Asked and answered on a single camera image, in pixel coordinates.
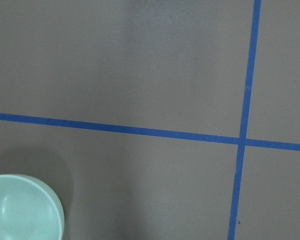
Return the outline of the green bowl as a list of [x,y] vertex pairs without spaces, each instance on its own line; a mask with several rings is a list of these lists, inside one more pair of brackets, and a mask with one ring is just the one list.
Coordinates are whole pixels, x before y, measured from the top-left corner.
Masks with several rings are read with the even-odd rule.
[[61,240],[65,214],[55,191],[23,174],[0,174],[0,240]]

